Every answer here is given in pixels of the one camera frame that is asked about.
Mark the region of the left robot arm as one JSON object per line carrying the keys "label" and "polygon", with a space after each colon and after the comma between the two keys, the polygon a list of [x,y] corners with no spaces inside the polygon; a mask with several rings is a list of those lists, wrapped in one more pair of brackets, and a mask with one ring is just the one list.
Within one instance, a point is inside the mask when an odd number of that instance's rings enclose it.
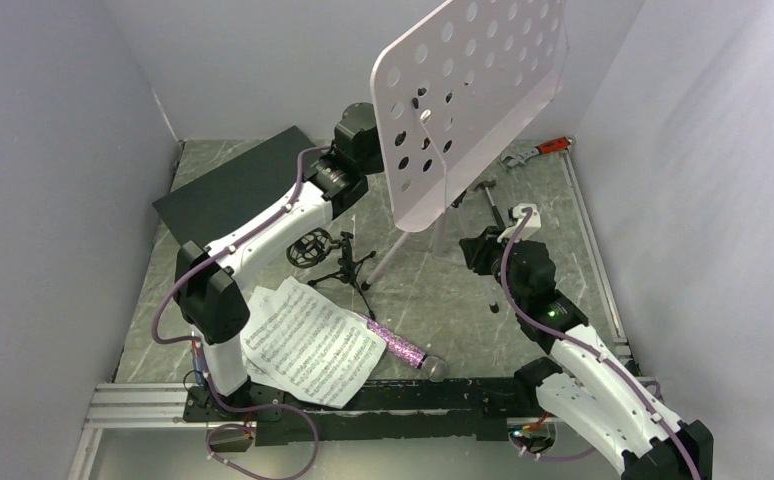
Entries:
{"label": "left robot arm", "polygon": [[180,247],[172,297],[203,350],[203,366],[216,387],[211,407],[227,420],[250,406],[250,374],[241,331],[252,317],[242,292],[283,250],[328,226],[369,190],[369,176],[384,170],[375,110],[368,102],[348,106],[327,147],[298,154],[297,178],[274,204],[231,233]]}

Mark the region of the lilac perforated music stand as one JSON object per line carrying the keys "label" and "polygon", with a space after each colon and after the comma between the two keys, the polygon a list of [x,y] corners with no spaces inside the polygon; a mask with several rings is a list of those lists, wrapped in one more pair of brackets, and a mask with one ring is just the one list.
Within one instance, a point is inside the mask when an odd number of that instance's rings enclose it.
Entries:
{"label": "lilac perforated music stand", "polygon": [[559,0],[447,1],[377,57],[370,77],[394,225],[439,229],[451,204],[555,98]]}

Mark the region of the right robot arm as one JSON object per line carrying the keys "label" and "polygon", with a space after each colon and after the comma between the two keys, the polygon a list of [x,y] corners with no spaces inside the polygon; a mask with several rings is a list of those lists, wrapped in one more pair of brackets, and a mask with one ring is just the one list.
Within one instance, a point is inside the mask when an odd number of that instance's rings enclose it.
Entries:
{"label": "right robot arm", "polygon": [[544,355],[514,374],[520,411],[563,421],[622,479],[710,479],[714,437],[637,380],[557,287],[545,244],[501,242],[495,230],[460,240],[469,270],[497,280],[522,332]]}

